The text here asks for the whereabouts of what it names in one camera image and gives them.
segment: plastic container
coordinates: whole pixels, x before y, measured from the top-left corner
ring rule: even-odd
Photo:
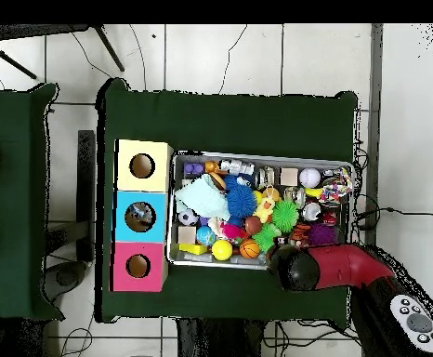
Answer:
[[[276,180],[276,189],[279,190],[280,195],[283,196],[283,189],[285,187],[279,186],[279,178],[282,167],[298,168],[301,171],[304,168],[317,168],[320,172],[328,169],[335,169],[338,167],[345,167],[348,173],[353,176],[355,174],[353,165],[348,162],[337,161],[324,161],[324,160],[309,160],[309,159],[293,159],[287,157],[274,157],[274,156],[253,156],[245,154],[234,153],[214,153],[214,152],[192,152],[189,154],[187,151],[174,152],[171,164],[171,177],[175,189],[171,191],[169,196],[169,225],[167,229],[167,259],[176,265],[186,266],[200,266],[200,267],[219,267],[219,268],[233,268],[233,269],[248,269],[248,270],[265,270],[266,265],[256,264],[257,259],[253,261],[245,261],[241,258],[229,258],[225,261],[220,261],[212,257],[210,261],[209,256],[199,258],[198,256],[188,258],[183,252],[178,250],[177,244],[177,228],[180,225],[177,218],[175,191],[182,187],[182,180],[184,180],[184,164],[185,163],[202,163],[205,162],[219,162],[221,160],[240,160],[246,164],[254,164],[255,173],[259,172],[260,168],[270,166],[274,168],[274,179]],[[348,213],[352,209],[353,198],[352,193],[343,197],[340,206],[340,217],[337,221],[338,225],[338,242],[344,243],[348,239]]]

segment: pink box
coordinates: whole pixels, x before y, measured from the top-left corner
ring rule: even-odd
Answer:
[[[142,255],[150,263],[146,276],[137,278],[127,270],[127,261]],[[163,243],[115,243],[112,265],[114,292],[160,292],[167,276],[167,261]]]

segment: red ball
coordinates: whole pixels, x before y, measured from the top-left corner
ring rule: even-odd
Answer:
[[[244,221],[244,229],[249,235],[258,234],[261,231],[261,226],[259,217],[248,217]]]

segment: yellow rubber duck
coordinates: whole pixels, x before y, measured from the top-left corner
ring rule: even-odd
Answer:
[[[266,223],[269,215],[272,214],[272,208],[274,208],[274,200],[270,197],[264,197],[261,199],[261,203],[257,206],[255,217],[259,217],[261,223]]]

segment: white ball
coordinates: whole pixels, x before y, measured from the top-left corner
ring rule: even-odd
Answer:
[[[315,188],[321,181],[321,173],[315,168],[304,168],[299,174],[301,185],[305,188]]]

